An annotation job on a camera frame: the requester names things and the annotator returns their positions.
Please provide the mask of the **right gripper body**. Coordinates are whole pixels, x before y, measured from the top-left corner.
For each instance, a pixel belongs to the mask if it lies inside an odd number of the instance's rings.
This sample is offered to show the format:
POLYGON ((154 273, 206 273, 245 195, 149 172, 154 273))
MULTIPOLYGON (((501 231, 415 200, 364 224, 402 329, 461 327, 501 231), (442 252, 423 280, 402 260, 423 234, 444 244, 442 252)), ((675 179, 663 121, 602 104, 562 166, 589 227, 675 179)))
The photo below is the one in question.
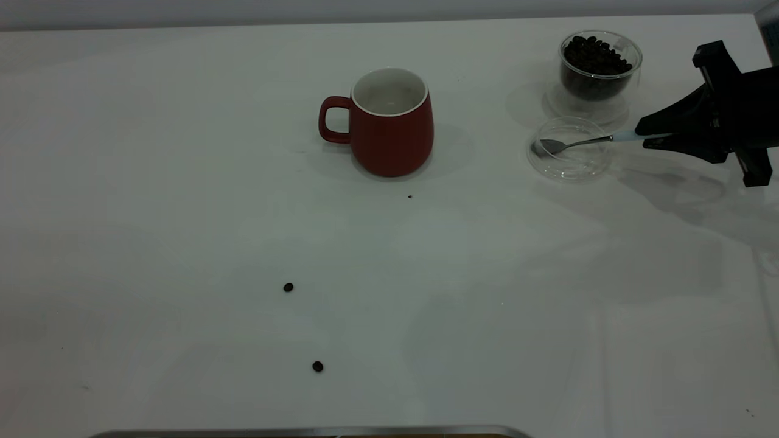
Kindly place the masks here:
POLYGON ((777 147, 777 68, 743 72, 723 41, 699 46, 693 64, 704 78, 695 110, 701 158, 720 164, 733 154, 744 186, 767 186, 768 150, 777 147))

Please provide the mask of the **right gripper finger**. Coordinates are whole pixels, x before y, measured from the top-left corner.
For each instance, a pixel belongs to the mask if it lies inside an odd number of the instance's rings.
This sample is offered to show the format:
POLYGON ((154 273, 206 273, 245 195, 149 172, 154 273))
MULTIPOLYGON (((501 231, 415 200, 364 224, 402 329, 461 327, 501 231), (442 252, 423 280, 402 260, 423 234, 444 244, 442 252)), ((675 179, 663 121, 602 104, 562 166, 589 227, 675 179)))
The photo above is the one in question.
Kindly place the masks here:
POLYGON ((698 137, 659 137, 645 139, 643 148, 648 150, 682 153, 699 158, 712 164, 722 164, 728 159, 729 152, 712 142, 698 137))
POLYGON ((640 136, 712 135, 721 130, 719 111, 707 85, 698 87, 679 102, 642 117, 635 127, 640 136))

